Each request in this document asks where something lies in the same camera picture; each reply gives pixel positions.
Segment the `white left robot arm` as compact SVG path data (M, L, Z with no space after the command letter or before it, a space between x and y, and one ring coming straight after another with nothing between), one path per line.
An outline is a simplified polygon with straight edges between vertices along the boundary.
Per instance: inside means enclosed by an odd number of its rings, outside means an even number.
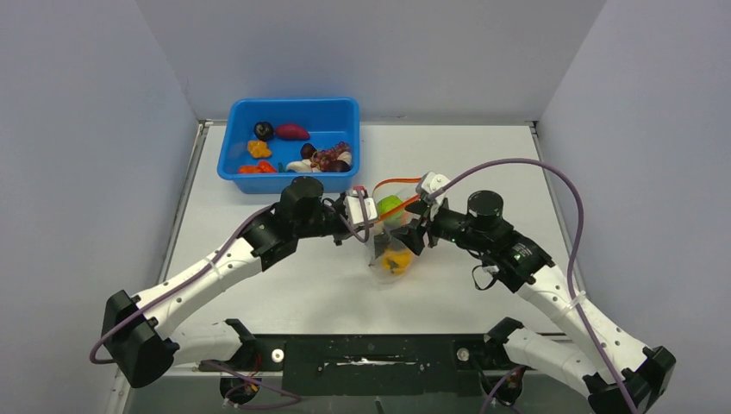
M133 388L151 385L171 367L199 362L232 362L251 342L246 327L229 318L198 332L180 325L214 298L293 255L300 240L332 237L336 245L351 236L365 240L378 220L367 191L354 187L335 199L324 199L323 184L297 177L279 200L247 218L211 254L164 282L136 294L124 290L105 304L100 348Z

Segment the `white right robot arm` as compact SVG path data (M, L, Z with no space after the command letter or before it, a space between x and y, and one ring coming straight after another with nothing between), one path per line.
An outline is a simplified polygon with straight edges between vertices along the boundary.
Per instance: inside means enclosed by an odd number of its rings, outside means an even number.
M674 355L647 346L604 315L548 253L503 218L500 195L474 192L466 213L450 210L446 200L420 200L407 210L414 218L391 235L414 254L439 240L453 243L572 341L567 347L505 317L486 335L484 354L493 367L536 369L586 397L595 413L646 413L665 392Z

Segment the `clear zip top bag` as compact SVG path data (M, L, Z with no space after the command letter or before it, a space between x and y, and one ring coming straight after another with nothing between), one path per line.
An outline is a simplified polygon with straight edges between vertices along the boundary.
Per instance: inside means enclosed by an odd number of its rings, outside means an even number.
M393 229L409 224L414 218L414 215L405 211L404 207L407 204L420 199L420 197L416 194L416 185L420 180L420 178L391 178L385 179L373 187L372 198L376 207L378 201L389 195L397 195L403 200L403 202L397 207L399 210L403 211L402 221L397 225L393 225L391 223L381 221L378 216L377 222L371 227L371 238L366 244L369 254L368 268L374 275L375 279L381 284L391 285L398 282L398 280L400 280L408 272L415 261L414 255L413 262L409 269L401 276L388 273L378 263L378 260L386 249L390 248L394 250L401 250L406 248L399 240L394 239L390 235L390 232Z

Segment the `green custard apple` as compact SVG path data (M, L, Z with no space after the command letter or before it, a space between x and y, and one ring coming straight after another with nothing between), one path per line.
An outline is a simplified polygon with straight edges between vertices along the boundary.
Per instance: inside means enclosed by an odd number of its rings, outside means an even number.
M403 211L397 207L403 200L397 195L389 195L377 202L377 210L381 221L397 225L402 221Z

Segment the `yellow bumpy pepper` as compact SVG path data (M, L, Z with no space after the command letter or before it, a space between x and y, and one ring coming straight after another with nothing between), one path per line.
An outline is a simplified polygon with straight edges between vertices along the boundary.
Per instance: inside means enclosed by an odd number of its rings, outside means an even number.
M378 263L390 274L404 275L413 262L414 254L407 248L401 250L386 249Z

